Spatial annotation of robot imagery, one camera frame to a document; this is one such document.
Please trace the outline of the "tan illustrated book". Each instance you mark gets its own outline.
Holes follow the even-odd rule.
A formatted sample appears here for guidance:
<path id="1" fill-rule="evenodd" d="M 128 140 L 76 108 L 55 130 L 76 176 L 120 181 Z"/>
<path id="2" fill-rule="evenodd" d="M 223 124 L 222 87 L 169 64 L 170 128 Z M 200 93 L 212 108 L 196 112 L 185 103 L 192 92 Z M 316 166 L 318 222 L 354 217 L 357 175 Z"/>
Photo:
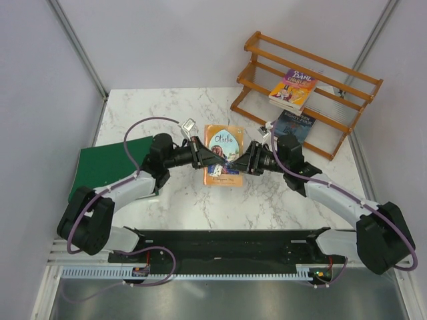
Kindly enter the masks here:
<path id="1" fill-rule="evenodd" d="M 243 154 L 244 128 L 226 125 L 205 126 L 205 146 L 225 160 L 223 165 L 210 165 L 204 169 L 203 184 L 241 187 L 243 177 L 231 168 L 231 162 Z"/>

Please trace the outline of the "dark blue Nineteen Eighty-Four book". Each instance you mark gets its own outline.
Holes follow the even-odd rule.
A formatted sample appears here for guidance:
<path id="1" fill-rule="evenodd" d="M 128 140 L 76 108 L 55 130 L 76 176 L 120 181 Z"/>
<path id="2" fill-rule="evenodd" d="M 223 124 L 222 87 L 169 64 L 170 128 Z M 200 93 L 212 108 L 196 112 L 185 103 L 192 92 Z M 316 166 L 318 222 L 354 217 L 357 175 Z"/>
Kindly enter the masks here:
<path id="1" fill-rule="evenodd" d="M 315 122 L 315 118 L 310 117 L 305 113 L 296 115 L 284 110 L 276 120 L 274 139 L 277 139 L 282 135 L 292 134 L 296 137 L 299 143 L 303 144 Z"/>

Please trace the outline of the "purple orange Roald Dahl book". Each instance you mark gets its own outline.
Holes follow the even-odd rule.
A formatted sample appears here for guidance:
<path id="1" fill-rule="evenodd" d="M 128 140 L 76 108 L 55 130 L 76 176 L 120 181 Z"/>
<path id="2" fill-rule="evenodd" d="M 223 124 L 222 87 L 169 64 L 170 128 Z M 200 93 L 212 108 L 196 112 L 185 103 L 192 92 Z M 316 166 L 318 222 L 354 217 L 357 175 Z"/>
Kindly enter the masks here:
<path id="1" fill-rule="evenodd" d="M 316 88 L 318 80 L 301 71 L 289 69 L 269 94 L 269 99 L 292 107 L 301 107 Z"/>

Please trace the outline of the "green lever arch file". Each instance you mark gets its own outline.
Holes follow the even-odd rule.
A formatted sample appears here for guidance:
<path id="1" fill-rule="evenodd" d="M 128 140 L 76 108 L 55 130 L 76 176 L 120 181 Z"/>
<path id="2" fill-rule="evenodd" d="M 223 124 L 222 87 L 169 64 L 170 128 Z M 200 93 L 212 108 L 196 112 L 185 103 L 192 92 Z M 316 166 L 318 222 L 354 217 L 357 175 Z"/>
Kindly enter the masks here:
<path id="1" fill-rule="evenodd" d="M 71 199 L 74 192 L 81 186 L 95 189 L 113 185 L 134 171 L 136 166 L 127 156 L 122 142 L 81 149 L 68 199 Z"/>

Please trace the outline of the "red Treehouse book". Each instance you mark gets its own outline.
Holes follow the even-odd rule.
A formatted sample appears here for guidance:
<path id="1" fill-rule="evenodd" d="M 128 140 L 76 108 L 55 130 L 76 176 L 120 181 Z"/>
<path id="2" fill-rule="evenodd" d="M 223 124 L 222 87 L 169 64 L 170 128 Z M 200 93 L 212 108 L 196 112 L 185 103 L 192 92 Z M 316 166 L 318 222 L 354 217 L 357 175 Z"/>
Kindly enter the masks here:
<path id="1" fill-rule="evenodd" d="M 273 99 L 269 99 L 269 103 L 279 108 L 282 108 L 283 110 L 289 111 L 290 113 L 293 113 L 297 116 L 300 116 L 302 114 L 302 111 L 304 110 L 304 107 L 305 107 L 304 105 L 302 105 L 301 107 L 292 107 L 283 103 L 279 103 Z"/>

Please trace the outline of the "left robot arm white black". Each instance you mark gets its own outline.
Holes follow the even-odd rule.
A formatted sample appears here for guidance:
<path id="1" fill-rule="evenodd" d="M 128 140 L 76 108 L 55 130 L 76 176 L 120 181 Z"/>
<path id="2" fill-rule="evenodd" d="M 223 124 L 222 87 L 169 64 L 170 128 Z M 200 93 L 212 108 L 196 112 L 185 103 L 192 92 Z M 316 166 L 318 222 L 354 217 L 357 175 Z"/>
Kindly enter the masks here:
<path id="1" fill-rule="evenodd" d="M 113 185 L 77 188 L 57 226 L 57 234 L 66 240 L 68 253 L 95 255 L 110 238 L 113 215 L 133 201 L 157 193 L 170 178 L 171 168 L 191 165 L 201 169 L 225 163 L 196 136 L 175 147 L 170 135 L 157 134 L 134 173 Z"/>

